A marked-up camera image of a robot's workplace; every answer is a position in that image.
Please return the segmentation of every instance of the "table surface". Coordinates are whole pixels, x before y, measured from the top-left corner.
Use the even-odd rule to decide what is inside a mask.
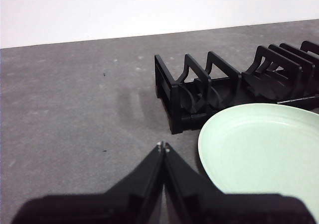
[[[32,198],[108,190],[161,140],[203,172],[199,130],[170,133],[155,54],[174,78],[185,53],[204,67],[211,50],[244,71],[258,45],[318,43],[318,28],[308,20],[2,49],[1,223]]]

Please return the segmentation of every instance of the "white wall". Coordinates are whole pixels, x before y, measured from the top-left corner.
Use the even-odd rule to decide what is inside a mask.
[[[319,0],[1,0],[1,47],[319,18]]]

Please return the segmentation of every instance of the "light green plate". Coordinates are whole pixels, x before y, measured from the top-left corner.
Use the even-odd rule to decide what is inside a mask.
[[[198,152],[225,193],[301,199],[319,223],[319,115],[283,105],[225,109],[200,131]]]

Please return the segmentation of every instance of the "dish rack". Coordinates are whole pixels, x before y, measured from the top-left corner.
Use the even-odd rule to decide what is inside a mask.
[[[227,77],[212,79],[213,65]],[[189,69],[197,77],[185,82]],[[177,80],[155,55],[155,80],[172,134],[200,129],[214,114],[235,105],[273,103],[312,110],[319,107],[319,45],[258,46],[252,65],[242,73],[212,51],[205,69],[186,54]]]

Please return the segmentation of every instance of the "plastic plate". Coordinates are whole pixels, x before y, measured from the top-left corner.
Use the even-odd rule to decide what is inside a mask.
[[[297,197],[319,223],[318,114],[274,104],[234,106],[206,122],[198,152],[221,191]]]

